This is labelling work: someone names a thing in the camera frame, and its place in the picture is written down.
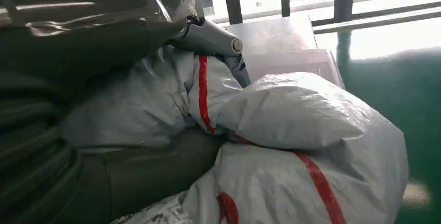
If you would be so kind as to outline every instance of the metal bolt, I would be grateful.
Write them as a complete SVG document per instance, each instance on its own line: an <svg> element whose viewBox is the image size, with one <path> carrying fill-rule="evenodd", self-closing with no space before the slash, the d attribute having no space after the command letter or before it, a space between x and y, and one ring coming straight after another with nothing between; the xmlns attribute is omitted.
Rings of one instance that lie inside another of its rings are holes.
<svg viewBox="0 0 441 224"><path fill-rule="evenodd" d="M240 52L242 50L242 41L240 39L235 39L233 41L233 50L235 52Z"/></svg>

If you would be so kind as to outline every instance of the green floor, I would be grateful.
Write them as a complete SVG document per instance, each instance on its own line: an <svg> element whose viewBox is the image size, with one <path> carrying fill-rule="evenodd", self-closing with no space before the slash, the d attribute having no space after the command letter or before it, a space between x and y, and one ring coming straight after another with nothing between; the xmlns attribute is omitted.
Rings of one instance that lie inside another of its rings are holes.
<svg viewBox="0 0 441 224"><path fill-rule="evenodd" d="M405 134L410 177L397 224L441 223L441 18L316 35L346 89Z"/></svg>

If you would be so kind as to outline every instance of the wrapped package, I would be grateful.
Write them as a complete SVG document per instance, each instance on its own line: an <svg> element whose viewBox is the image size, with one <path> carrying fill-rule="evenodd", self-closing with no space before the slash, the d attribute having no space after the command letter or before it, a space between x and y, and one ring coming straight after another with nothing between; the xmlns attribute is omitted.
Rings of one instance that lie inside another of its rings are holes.
<svg viewBox="0 0 441 224"><path fill-rule="evenodd" d="M408 179L403 134L345 90L310 73L243 89L200 55L188 105L207 133L232 140L181 203L192 223L394 223Z"/></svg>
<svg viewBox="0 0 441 224"><path fill-rule="evenodd" d="M161 147L193 125L187 89L194 53L170 46L116 72L64 120L64 137L77 148Z"/></svg>

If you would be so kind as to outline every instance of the plastic film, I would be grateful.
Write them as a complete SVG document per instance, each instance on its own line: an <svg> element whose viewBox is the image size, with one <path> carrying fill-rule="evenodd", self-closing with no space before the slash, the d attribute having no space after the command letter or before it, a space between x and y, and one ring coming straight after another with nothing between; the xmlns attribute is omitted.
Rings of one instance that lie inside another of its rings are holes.
<svg viewBox="0 0 441 224"><path fill-rule="evenodd" d="M25 26L33 35L52 36L102 25L141 21L175 23L194 13L189 0L10 0L0 10L2 26ZM16 10L16 16L9 11Z"/></svg>

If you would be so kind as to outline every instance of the red stripe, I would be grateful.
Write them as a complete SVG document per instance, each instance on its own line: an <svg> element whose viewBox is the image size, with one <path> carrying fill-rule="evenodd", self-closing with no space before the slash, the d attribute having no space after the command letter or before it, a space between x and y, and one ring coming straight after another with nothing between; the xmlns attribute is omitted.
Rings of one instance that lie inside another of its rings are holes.
<svg viewBox="0 0 441 224"><path fill-rule="evenodd" d="M206 66L207 57L205 55L199 55L199 111L201 118L204 121L207 130L211 133L216 131L216 128L211 127L210 117L208 115L208 107L206 98L208 95L208 86L206 81Z"/></svg>
<svg viewBox="0 0 441 224"><path fill-rule="evenodd" d="M225 192L219 193L216 197L220 206L220 219L227 217L228 224L239 224L239 211L234 199Z"/></svg>
<svg viewBox="0 0 441 224"><path fill-rule="evenodd" d="M233 137L243 143L260 146L237 134L234 134ZM305 154L298 153L294 150L292 150L291 152L296 154L299 159L302 160L303 163L305 163L306 169L308 170L308 173L317 188L320 198L325 204L326 211L328 212L329 218L331 219L331 223L346 224L346 220L344 218L342 209L340 208L339 202L337 201L337 198L335 198L334 192L332 191L329 182L327 181L325 175L320 170L320 168Z"/></svg>

